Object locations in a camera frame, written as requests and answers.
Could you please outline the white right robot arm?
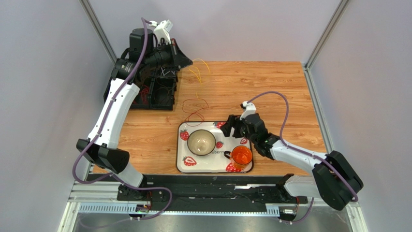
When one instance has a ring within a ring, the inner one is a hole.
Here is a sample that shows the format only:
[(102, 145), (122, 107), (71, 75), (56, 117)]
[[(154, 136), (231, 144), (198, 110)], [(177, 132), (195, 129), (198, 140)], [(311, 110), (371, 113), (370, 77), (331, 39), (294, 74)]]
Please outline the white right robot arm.
[(286, 175), (280, 189), (290, 196), (321, 198), (335, 210), (358, 201), (364, 184), (345, 157), (337, 151), (329, 154), (294, 147), (268, 131), (258, 114), (245, 118), (229, 115), (220, 127), (225, 137), (245, 138), (263, 157), (281, 161), (308, 173), (308, 176)]

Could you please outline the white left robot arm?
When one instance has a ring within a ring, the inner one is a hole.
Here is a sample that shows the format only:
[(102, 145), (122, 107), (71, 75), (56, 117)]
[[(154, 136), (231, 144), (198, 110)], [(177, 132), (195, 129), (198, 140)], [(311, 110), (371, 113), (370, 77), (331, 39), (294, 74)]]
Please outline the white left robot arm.
[(147, 78), (160, 68), (180, 70), (192, 65), (174, 38), (167, 39), (150, 29), (134, 29), (129, 48), (115, 62), (106, 89), (106, 99), (87, 139), (79, 139), (80, 154), (94, 165), (106, 169), (119, 182), (140, 187), (144, 176), (130, 163), (130, 154), (118, 148), (126, 115)]

